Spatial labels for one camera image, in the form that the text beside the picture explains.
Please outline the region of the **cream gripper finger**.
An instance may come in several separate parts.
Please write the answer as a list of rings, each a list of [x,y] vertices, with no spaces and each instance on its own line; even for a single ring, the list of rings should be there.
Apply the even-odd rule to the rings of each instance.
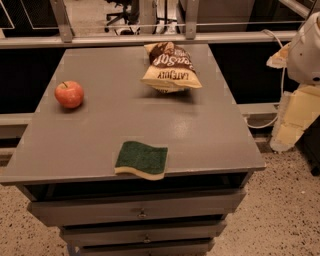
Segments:
[[[273,54],[266,62],[271,68],[281,69],[287,67],[288,51],[290,44],[287,43],[279,51]]]
[[[292,93],[284,92],[272,130],[271,149],[276,152],[291,149],[319,116],[319,85],[302,84]]]

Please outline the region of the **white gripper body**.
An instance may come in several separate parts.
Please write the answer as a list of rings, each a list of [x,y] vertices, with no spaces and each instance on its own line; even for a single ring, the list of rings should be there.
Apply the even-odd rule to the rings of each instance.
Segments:
[[[300,84],[320,84],[320,12],[313,13],[289,45],[287,70]]]

